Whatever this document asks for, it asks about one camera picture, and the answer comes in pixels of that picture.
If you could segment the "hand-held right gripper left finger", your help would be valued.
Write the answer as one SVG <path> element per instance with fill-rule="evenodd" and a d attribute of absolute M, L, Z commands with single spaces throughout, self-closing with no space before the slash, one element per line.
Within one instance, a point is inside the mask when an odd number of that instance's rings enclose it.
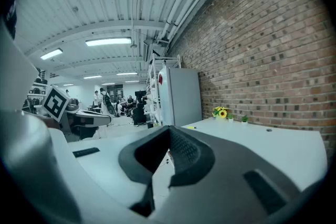
<path fill-rule="evenodd" d="M 169 126 L 161 127 L 128 144 L 118 156 L 119 165 L 129 180 L 145 186 L 140 201 L 130 207 L 144 217 L 148 217 L 155 210 L 152 177 L 169 149 L 169 129 Z"/>

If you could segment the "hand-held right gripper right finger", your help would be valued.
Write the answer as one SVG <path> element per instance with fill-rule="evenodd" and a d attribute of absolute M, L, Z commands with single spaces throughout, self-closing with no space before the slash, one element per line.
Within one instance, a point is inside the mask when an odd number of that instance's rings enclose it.
<path fill-rule="evenodd" d="M 170 127 L 175 174 L 157 210 L 163 224 L 259 224 L 299 196 L 298 187 L 247 147 Z"/>

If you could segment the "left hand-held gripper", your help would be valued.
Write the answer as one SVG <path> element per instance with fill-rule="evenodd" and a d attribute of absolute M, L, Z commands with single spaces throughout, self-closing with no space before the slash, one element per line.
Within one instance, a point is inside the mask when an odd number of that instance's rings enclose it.
<path fill-rule="evenodd" d="M 108 115 L 80 109 L 77 99 L 71 99 L 56 86 L 51 86 L 42 108 L 55 120 L 52 127 L 60 129 L 67 142 L 92 138 L 99 126 L 111 123 Z"/>

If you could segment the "black flat rectangular object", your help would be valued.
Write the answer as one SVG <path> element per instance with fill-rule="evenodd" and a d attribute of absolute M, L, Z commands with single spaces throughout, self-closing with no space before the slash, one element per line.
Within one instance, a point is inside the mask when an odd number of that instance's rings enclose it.
<path fill-rule="evenodd" d="M 73 155 L 75 158 L 79 158 L 79 157 L 84 157 L 84 156 L 91 155 L 97 152 L 100 152 L 98 148 L 91 147 L 91 148 L 87 148 L 84 150 L 73 151 Z"/>

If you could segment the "yellow sunflower bouquet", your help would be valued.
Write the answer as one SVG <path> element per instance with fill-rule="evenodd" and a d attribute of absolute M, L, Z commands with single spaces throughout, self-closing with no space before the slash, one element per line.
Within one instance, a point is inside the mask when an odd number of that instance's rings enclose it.
<path fill-rule="evenodd" d="M 227 108 L 223 106 L 217 106 L 213 108 L 212 115 L 215 118 L 226 118 L 227 117 Z"/>

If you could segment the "grey metal cabinet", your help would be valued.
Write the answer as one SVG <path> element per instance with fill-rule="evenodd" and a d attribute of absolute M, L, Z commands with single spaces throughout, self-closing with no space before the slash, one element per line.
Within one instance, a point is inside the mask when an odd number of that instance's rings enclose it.
<path fill-rule="evenodd" d="M 202 120 L 197 70 L 165 66 L 158 85 L 163 125 L 181 127 Z"/>

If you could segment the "white metal shelf rack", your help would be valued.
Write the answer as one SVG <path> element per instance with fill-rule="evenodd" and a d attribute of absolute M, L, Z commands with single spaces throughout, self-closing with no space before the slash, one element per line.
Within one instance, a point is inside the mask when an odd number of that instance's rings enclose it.
<path fill-rule="evenodd" d="M 147 114 L 150 115 L 154 126 L 162 125 L 162 113 L 159 93 L 159 72 L 167 66 L 168 68 L 181 68 L 181 57 L 159 57 L 152 54 L 148 67 L 148 78 L 146 81 L 146 105 L 148 106 Z"/>

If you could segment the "white shelf with black bags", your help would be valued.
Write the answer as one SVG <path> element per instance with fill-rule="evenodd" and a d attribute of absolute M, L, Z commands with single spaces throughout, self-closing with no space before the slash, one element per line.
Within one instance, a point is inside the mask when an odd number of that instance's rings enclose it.
<path fill-rule="evenodd" d="M 46 71 L 36 68 L 38 71 L 38 77 L 35 79 L 33 85 L 29 89 L 23 104 L 23 111 L 37 115 L 45 115 L 46 112 L 42 108 L 46 101 L 46 96 L 50 85 L 46 79 Z"/>

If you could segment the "long ceiling light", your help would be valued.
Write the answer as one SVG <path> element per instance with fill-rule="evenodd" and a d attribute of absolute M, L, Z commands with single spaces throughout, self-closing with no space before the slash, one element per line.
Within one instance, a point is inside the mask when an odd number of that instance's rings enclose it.
<path fill-rule="evenodd" d="M 86 40 L 85 43 L 88 47 L 105 46 L 105 45 L 130 45 L 132 44 L 132 40 L 131 38 L 128 37 L 119 37 L 119 38 Z"/>
<path fill-rule="evenodd" d="M 61 55 L 62 53 L 63 53 L 63 50 L 60 49 L 60 48 L 57 48 L 57 49 L 55 49 L 55 50 L 53 50 L 53 51 L 51 51 L 51 52 L 48 52 L 48 53 L 42 55 L 42 56 L 40 57 L 40 59 L 41 59 L 41 60 L 51 59 L 51 58 L 53 58 L 53 57 L 55 57 L 55 56 Z"/>

